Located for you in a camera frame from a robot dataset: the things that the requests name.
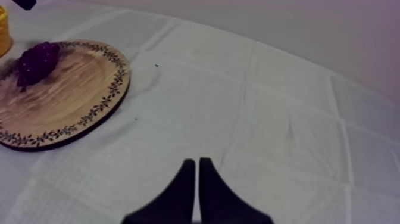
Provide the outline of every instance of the wooden plate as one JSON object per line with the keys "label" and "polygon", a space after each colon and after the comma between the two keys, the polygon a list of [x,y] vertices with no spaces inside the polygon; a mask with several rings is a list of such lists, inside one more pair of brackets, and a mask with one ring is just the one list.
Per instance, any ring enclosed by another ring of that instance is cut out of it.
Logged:
{"label": "wooden plate", "polygon": [[130,82],[125,58],[100,42],[58,42],[56,69],[26,92],[16,63],[0,74],[0,143],[39,151],[91,129],[118,106]]}

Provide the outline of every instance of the grape cluster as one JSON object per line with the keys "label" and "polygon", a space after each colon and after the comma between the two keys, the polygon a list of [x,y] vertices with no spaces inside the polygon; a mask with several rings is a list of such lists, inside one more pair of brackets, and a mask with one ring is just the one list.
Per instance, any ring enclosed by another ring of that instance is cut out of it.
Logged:
{"label": "grape cluster", "polygon": [[46,78],[55,68],[58,62],[60,46],[55,43],[44,42],[25,51],[18,61],[19,77],[17,86],[34,85]]}

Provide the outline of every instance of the white wall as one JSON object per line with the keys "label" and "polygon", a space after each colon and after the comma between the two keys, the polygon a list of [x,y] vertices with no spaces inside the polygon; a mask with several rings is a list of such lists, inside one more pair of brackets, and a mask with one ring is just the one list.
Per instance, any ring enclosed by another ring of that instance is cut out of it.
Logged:
{"label": "white wall", "polygon": [[400,0],[81,1],[151,11],[237,33],[400,102]]}

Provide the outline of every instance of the white tablecloth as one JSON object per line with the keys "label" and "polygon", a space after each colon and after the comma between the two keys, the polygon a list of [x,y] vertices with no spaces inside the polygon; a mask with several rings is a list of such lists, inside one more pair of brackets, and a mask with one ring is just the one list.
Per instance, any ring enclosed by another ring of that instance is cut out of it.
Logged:
{"label": "white tablecloth", "polygon": [[1,63],[38,42],[93,39],[127,57],[132,85],[73,144],[0,147],[0,223],[120,223],[201,156],[276,224],[400,222],[400,108],[371,91],[175,18],[71,1],[9,11],[14,46]]}

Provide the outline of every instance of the black object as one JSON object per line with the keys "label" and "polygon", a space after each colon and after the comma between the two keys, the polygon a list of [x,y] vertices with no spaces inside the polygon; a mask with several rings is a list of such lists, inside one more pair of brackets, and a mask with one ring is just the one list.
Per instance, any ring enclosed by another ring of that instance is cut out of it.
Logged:
{"label": "black object", "polygon": [[125,217],[122,224],[191,224],[196,164],[187,159],[169,186],[154,201]]}
{"label": "black object", "polygon": [[36,0],[13,0],[24,10],[31,10],[33,6],[36,4]]}
{"label": "black object", "polygon": [[266,214],[242,201],[222,180],[210,158],[199,165],[199,201],[204,224],[273,224]]}

